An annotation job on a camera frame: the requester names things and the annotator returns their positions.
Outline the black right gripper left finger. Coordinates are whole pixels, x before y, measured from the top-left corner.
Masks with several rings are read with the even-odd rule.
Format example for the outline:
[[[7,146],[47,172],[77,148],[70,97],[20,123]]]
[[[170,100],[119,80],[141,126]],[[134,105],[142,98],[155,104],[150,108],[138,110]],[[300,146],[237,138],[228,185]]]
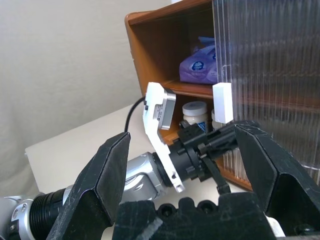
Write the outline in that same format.
[[[116,219],[126,181],[128,132],[103,143],[78,175],[46,240],[101,240]]]

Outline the white door handle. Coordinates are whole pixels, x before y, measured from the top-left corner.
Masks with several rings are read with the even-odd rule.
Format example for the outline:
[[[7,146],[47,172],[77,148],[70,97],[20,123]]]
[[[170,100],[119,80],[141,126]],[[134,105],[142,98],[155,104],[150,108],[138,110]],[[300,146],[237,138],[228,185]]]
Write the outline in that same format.
[[[220,82],[212,86],[215,121],[227,124],[234,119],[232,84]]]

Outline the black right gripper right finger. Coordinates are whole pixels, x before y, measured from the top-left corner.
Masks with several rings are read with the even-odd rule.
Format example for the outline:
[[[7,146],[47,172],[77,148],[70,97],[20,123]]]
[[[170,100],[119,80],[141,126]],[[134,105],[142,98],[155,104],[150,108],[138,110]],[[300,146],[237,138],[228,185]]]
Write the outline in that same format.
[[[304,167],[258,127],[237,124],[235,136],[265,214],[276,219],[286,235],[320,234],[320,186]]]

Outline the white lidded bottle blue label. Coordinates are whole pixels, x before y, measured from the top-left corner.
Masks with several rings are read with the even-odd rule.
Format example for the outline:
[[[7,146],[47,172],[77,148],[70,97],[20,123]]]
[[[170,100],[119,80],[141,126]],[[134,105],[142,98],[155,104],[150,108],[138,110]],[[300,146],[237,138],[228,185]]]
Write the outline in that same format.
[[[183,119],[190,125],[197,124],[205,133],[208,132],[208,109],[204,101],[192,101],[182,106]]]

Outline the clear ribbed sliding door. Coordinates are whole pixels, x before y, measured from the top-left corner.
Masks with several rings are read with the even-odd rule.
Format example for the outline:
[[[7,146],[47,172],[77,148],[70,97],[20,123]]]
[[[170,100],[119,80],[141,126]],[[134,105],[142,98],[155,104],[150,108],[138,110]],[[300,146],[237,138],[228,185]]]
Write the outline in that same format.
[[[218,81],[320,186],[320,0],[212,0]]]

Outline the purple tissue pack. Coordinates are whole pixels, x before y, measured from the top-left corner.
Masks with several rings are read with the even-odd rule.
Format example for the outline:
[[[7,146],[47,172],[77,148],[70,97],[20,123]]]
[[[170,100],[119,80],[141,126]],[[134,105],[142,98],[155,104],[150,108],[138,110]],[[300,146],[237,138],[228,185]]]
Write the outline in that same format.
[[[216,44],[213,37],[198,37],[199,43],[192,54],[179,65],[183,83],[215,85],[218,83]]]

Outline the brown wooden cabinet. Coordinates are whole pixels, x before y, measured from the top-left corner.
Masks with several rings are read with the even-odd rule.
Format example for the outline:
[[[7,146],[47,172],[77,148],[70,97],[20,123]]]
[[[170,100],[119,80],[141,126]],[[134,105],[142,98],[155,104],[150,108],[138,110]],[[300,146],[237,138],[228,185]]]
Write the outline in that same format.
[[[214,34],[212,0],[181,0],[157,10],[129,13],[124,21],[144,97],[149,82],[159,83],[176,95],[170,129],[159,130],[169,148],[183,128],[184,104],[199,100],[209,110],[214,107],[210,85],[184,83],[179,76],[180,63],[191,54],[196,37]],[[231,172],[223,169],[223,155],[215,160],[217,166],[225,179],[234,181]]]

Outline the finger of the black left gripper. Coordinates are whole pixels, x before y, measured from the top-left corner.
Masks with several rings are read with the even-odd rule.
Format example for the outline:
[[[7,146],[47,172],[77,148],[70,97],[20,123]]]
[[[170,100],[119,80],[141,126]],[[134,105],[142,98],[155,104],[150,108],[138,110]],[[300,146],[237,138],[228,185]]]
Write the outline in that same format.
[[[235,125],[230,124],[207,135],[208,142],[204,145],[204,152],[213,155],[223,155],[238,147]]]
[[[211,153],[200,153],[200,174],[198,176],[201,182],[208,178],[213,178],[216,183],[216,189],[219,195],[230,194],[231,189],[225,178],[221,175],[220,169]]]

